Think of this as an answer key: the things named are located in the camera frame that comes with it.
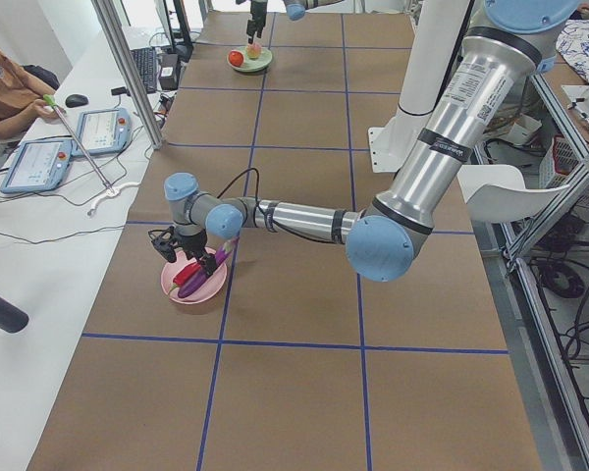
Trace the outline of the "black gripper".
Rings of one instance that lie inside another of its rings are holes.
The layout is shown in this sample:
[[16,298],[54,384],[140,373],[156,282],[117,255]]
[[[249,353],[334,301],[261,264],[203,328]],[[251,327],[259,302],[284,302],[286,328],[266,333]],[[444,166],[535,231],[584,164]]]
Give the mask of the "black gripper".
[[194,235],[182,235],[176,232],[176,241],[187,260],[198,262],[205,276],[212,276],[216,271],[216,258],[206,251],[207,233],[201,230]]
[[250,19],[247,21],[246,24],[246,36],[248,42],[253,42],[255,36],[257,38],[262,37],[263,29],[266,26],[267,7],[267,1],[250,1]]

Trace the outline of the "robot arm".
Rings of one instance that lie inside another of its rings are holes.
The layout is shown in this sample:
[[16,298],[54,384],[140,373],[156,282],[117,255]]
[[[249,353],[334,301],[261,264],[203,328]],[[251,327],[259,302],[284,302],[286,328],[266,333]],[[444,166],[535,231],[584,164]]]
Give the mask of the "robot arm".
[[[290,20],[298,21],[303,18],[308,10],[340,3],[341,0],[284,0],[286,13]],[[255,39],[262,37],[263,29],[266,26],[268,1],[250,1],[250,19],[246,24],[247,43],[251,44]]]
[[173,226],[152,241],[169,262],[182,250],[213,274],[208,235],[236,239],[262,227],[320,243],[342,244],[359,275],[376,282],[402,276],[434,229],[433,212],[514,83],[548,71],[575,1],[483,1],[462,38],[461,61],[428,122],[399,164],[392,185],[355,213],[276,200],[221,200],[195,176],[164,182]]

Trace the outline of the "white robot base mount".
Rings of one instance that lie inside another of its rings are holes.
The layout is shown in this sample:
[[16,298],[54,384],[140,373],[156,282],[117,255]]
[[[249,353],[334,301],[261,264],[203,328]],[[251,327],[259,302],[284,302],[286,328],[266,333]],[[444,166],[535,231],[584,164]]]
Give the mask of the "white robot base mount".
[[368,130],[373,172],[397,171],[432,116],[455,67],[473,5],[468,0],[422,3],[397,111],[383,127]]

